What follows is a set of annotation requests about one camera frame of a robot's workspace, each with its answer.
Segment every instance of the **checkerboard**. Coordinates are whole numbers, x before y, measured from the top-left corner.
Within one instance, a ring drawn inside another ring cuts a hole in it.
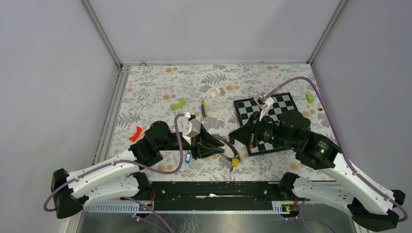
[[[280,114],[292,110],[297,109],[295,102],[292,99],[291,94],[288,93],[281,93],[272,96],[273,100],[275,101],[272,105],[272,109],[269,110],[268,116],[270,116],[273,120],[278,120],[277,116]],[[240,126],[243,126],[249,120],[250,115],[255,112],[259,111],[260,108],[258,104],[253,100],[253,98],[244,99],[244,100],[235,100],[235,109],[236,114],[238,115],[238,120]],[[249,156],[255,156],[260,154],[267,154],[271,152],[285,150],[282,147],[276,147],[269,143],[260,142],[256,147],[249,149],[247,147],[247,152]]]

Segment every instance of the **green block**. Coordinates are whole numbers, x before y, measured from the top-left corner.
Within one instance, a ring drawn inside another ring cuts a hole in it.
[[[185,101],[185,99],[183,99],[180,102],[178,102],[177,104],[172,104],[171,106],[172,106],[173,110],[177,110],[177,109],[179,109],[179,108],[181,108],[185,105],[186,105],[186,101]]]
[[[313,95],[311,93],[306,94],[306,100],[308,101],[308,103],[315,102],[315,99],[313,98]]]

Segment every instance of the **gray wall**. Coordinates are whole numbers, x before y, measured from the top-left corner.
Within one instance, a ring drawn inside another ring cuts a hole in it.
[[[90,162],[115,75],[80,1],[1,1],[0,232],[59,232],[52,173]]]
[[[410,0],[350,0],[313,65],[349,157],[378,183],[403,190],[409,212],[411,10]]]
[[[306,61],[339,0],[91,0],[123,62]]]

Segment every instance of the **white gear rack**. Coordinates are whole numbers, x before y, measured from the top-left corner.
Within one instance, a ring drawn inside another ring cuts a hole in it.
[[[141,201],[143,204],[150,204],[149,201]],[[159,211],[156,210],[159,214],[283,214],[287,215],[289,212],[282,211],[282,204],[272,201],[273,210],[232,210],[232,211]],[[89,213],[118,213],[118,214],[151,214],[150,211],[140,211],[140,205],[137,203],[129,201],[117,201],[117,202],[100,202],[91,204],[84,208],[85,212]]]

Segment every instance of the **black plastic bracket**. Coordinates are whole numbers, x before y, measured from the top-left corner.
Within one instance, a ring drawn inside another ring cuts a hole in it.
[[[136,178],[137,183],[139,184],[139,191],[135,197],[147,197],[150,195],[152,187],[150,185],[149,179],[146,176],[146,173],[136,172],[133,173],[133,176]]]
[[[282,179],[279,182],[279,191],[280,194],[285,199],[294,199],[296,195],[292,192],[294,189],[293,184],[295,183],[296,179],[299,178],[299,175],[291,172],[286,172]]]
[[[66,170],[59,169],[53,173],[51,180],[51,192],[56,190],[62,184],[66,183],[66,178],[69,176]],[[64,187],[56,193],[53,197],[54,206],[56,208],[56,215],[58,219],[73,216],[83,209],[83,204],[88,200],[87,196],[76,199],[71,194],[73,189]]]
[[[374,232],[394,229],[399,221],[399,215],[392,210],[388,210],[387,215],[376,215],[368,212],[356,198],[348,205],[348,209],[356,223]]]

